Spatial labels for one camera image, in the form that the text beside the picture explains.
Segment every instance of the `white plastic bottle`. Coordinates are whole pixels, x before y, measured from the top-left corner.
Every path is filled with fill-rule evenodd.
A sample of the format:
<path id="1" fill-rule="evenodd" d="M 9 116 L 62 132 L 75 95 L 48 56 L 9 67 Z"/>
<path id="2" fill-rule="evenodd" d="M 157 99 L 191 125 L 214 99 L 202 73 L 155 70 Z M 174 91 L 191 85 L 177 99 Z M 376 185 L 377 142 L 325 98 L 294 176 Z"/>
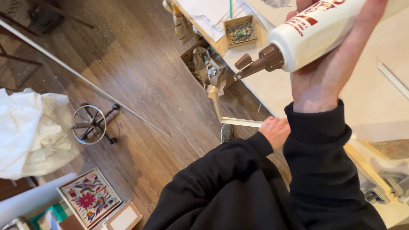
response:
<path id="1" fill-rule="evenodd" d="M 235 79 L 260 70 L 294 72 L 339 46 L 348 36 L 365 0 L 321 0 L 272 30 L 269 46 L 251 62 L 245 55 L 236 63 L 242 69 Z M 409 7 L 409 0 L 389 0 L 381 21 Z"/>

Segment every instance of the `sneaker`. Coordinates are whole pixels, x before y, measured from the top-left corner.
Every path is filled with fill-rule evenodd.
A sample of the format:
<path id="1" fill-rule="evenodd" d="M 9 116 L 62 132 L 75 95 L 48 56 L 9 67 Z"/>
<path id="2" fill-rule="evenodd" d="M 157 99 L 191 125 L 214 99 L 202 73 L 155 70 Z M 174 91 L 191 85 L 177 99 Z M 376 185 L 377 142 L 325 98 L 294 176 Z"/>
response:
<path id="1" fill-rule="evenodd" d="M 220 131 L 220 138 L 222 140 L 222 144 L 233 140 L 233 126 L 231 124 L 223 125 L 222 130 Z"/>

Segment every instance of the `person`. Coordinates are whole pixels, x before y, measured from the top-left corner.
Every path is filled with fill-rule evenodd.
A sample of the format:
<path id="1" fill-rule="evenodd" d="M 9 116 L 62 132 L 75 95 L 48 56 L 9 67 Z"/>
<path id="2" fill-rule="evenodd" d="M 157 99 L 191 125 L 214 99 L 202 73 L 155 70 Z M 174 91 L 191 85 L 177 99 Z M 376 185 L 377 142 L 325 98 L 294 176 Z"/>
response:
<path id="1" fill-rule="evenodd" d="M 297 0 L 298 10 L 315 2 Z M 223 144 L 164 187 L 144 229 L 386 229 L 343 149 L 351 129 L 338 98 L 387 2 L 367 0 L 343 44 L 291 74 L 288 119 L 267 118 L 247 140 L 228 141 L 225 127 Z M 266 158 L 284 142 L 290 192 Z"/>

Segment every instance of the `hand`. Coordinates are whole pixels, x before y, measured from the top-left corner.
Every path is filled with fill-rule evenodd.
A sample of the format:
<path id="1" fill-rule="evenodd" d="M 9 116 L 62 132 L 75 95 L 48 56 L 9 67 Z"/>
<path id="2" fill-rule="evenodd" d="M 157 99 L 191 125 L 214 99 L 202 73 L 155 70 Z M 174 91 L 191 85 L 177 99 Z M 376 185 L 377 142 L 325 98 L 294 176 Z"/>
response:
<path id="1" fill-rule="evenodd" d="M 298 12 L 318 0 L 297 0 Z M 382 18 L 388 0 L 366 0 L 355 25 L 338 48 L 291 74 L 294 112 L 319 113 L 338 107 L 338 97 Z M 287 20 L 297 15 L 287 15 Z"/>
<path id="2" fill-rule="evenodd" d="M 267 138 L 273 150 L 276 150 L 287 140 L 290 134 L 290 125 L 288 124 L 287 118 L 269 117 L 264 121 L 258 131 Z"/>

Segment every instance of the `black sleeve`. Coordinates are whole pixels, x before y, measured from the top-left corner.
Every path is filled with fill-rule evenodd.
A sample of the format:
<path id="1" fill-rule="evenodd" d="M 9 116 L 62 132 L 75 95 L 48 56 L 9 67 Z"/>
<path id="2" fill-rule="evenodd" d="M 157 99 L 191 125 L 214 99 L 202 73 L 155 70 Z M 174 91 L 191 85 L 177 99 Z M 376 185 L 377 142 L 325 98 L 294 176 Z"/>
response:
<path id="1" fill-rule="evenodd" d="M 357 168 L 343 146 L 351 137 L 344 103 L 313 114 L 285 108 L 291 133 L 284 156 L 291 170 L 290 199 L 307 229 L 386 229 L 360 190 Z"/>
<path id="2" fill-rule="evenodd" d="M 259 168 L 261 157 L 271 153 L 270 143 L 260 132 L 211 150 L 163 188 L 144 229 L 185 229 L 227 183 L 251 174 Z"/>

